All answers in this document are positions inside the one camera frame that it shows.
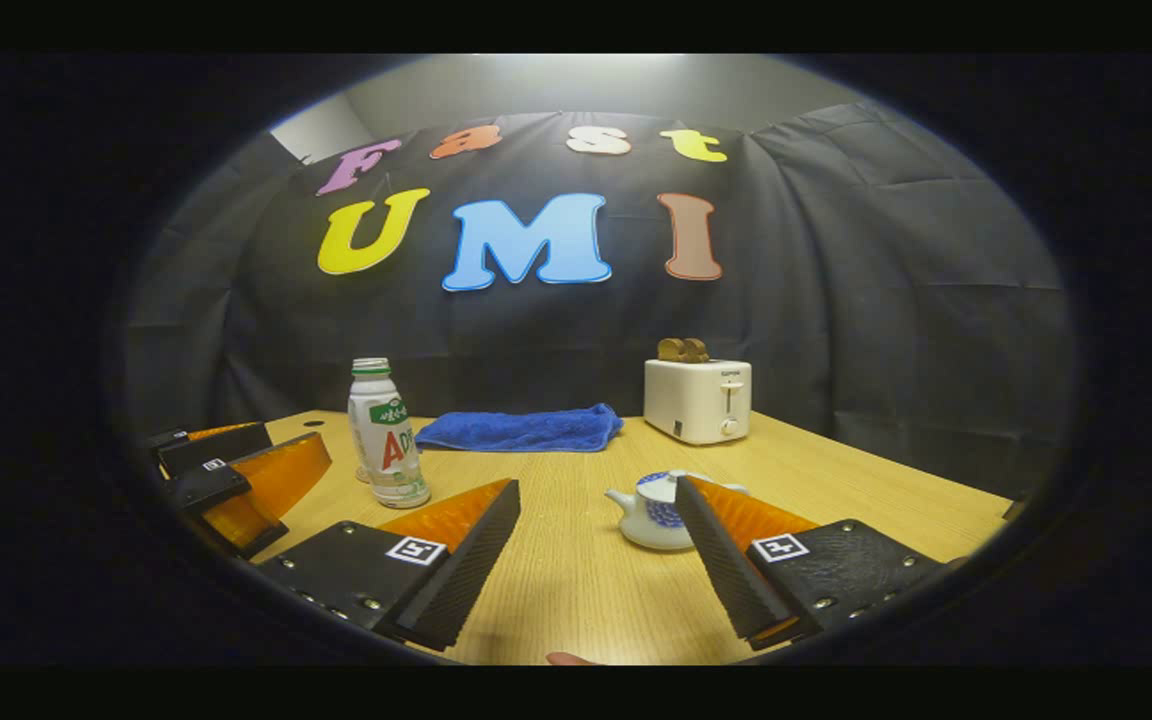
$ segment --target bottle label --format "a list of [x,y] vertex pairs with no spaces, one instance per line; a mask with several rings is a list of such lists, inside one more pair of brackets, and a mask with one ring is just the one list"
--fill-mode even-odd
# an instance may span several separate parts
[[407,419],[407,406],[403,404],[402,397],[394,397],[387,404],[371,406],[367,414],[371,415],[372,423],[397,425]]

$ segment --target wooden table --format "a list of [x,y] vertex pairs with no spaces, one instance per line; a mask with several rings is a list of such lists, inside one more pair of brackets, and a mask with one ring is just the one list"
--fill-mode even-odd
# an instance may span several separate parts
[[[306,423],[323,424],[308,427]],[[414,429],[429,418],[411,418]],[[275,444],[316,430],[332,468],[283,517],[291,530],[260,562],[342,520],[380,525],[404,511],[382,507],[355,479],[346,414],[313,410],[272,420]],[[695,550],[657,552],[617,530],[622,511],[602,497],[632,493],[646,473],[681,468],[740,483],[751,495],[814,523],[844,518],[940,561],[968,555],[1005,524],[1011,505],[755,414],[749,437],[692,447],[643,418],[604,452],[424,450],[431,501],[517,478],[522,515],[454,647],[437,655],[471,665],[545,665],[564,651],[607,664],[707,665],[756,655],[736,637]]]

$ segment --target white toaster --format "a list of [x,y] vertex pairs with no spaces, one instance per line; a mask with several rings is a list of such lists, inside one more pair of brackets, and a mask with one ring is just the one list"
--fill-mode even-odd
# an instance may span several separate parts
[[753,369],[735,359],[644,366],[643,418],[690,445],[726,442],[749,434]]

